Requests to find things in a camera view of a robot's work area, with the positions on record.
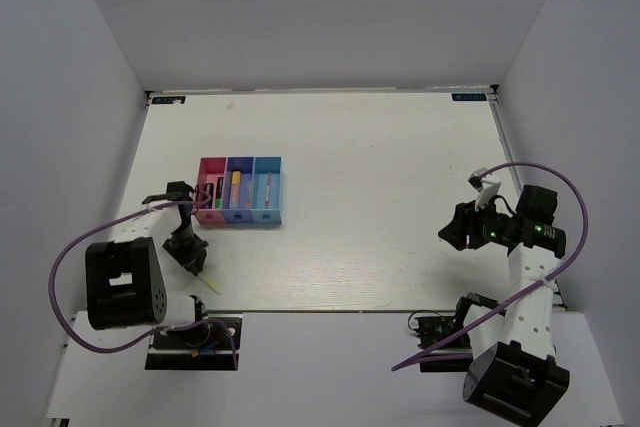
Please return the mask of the pink orange cap highlighter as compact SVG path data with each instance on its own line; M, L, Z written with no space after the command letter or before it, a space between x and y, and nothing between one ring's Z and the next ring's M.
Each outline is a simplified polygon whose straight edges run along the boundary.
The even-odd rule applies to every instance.
M236 209L239 205L241 180L242 180L242 173L240 171L233 171L231 174L230 194L229 194L230 209Z

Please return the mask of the grey orange cap highlighter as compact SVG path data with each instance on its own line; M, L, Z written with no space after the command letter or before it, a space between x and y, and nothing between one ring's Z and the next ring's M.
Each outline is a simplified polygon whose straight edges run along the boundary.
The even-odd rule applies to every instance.
M254 180L253 180L253 176L249 176L248 180L246 181L246 189L245 189L245 203L244 203L244 209L245 210L250 210L251 209L251 204L252 204L252 199L253 199L253 185L254 185Z

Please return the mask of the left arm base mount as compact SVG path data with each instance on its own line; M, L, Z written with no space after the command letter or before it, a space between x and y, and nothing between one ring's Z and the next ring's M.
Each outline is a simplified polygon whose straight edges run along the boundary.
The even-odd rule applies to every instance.
M195 333L155 335L146 354L148 371L236 371L240 359L242 313L214 313L225 324L199 328Z

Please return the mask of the thin yellow pen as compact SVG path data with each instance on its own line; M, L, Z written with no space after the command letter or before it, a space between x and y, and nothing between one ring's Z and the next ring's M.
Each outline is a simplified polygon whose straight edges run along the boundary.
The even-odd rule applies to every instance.
M216 295L220 295L221 292L219 290L219 288L217 287L217 285L210 280L209 278L207 278L206 276L204 276L203 274L199 274L197 276L197 278L204 284L206 285L212 292L214 292Z

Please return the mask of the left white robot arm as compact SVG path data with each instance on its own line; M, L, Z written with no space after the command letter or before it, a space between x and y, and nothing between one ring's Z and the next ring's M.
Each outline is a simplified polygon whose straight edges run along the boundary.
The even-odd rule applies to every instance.
M211 334L211 321L196 295L172 294L164 265L202 272L208 243L193 230L192 212L212 195L184 181L149 195L142 211L85 251L87 313L91 326L108 330L135 326L177 328L188 345L199 346Z

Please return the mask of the black green cap marker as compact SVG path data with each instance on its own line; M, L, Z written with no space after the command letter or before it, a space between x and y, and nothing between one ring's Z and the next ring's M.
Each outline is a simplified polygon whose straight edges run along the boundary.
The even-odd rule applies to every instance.
M224 187L224 177L220 176L216 179L215 200L214 200L215 209L221 208L223 187Z

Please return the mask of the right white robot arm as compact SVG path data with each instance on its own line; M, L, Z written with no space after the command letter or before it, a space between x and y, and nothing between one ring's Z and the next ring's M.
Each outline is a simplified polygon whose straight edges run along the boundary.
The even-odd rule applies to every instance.
M566 234L553 225L556 192L527 185L516 207L501 213L495 205L499 188L483 182L477 198L457 205L438 236L458 251L489 243L505 247L511 295L536 281L542 285L487 321L473 310L455 316L451 331L472 350L464 401L517 426L538 426L570 383L569 371L555 360L554 291L546 279L565 255Z

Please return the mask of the black purple cap marker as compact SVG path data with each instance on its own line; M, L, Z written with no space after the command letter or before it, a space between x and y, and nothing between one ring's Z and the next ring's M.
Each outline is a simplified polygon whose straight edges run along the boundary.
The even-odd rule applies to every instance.
M211 209L213 205L215 194L215 187L212 183L206 183L204 185L204 200L205 202L202 204L203 209Z

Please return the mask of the thin pink pen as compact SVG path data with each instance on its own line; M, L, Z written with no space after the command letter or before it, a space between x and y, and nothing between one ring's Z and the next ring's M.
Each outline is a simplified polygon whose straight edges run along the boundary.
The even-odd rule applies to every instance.
M264 208L268 209L270 207L270 194L271 194L271 184L272 184L272 173L269 172L267 174L266 186L265 186L265 201Z

